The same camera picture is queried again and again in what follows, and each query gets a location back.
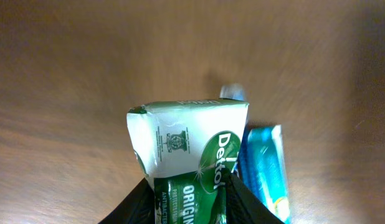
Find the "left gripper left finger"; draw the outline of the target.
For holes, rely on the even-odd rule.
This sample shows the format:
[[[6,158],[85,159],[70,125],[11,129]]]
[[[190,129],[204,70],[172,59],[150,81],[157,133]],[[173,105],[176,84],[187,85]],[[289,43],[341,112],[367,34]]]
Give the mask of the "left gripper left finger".
[[[146,179],[98,224],[155,224],[154,192]]]

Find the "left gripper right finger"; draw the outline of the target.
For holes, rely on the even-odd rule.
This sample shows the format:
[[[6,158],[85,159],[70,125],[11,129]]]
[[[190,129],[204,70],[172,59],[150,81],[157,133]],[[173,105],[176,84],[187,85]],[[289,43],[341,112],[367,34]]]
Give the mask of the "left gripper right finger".
[[[235,174],[223,177],[222,203],[227,224],[283,224]]]

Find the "green white Dettol soap bar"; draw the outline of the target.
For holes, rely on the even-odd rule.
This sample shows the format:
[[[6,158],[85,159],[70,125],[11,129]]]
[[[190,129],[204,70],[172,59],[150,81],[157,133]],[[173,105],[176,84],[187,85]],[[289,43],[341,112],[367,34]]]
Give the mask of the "green white Dettol soap bar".
[[[126,123],[154,191],[156,223],[226,223],[226,182],[249,104],[217,99],[160,101],[131,108]]]

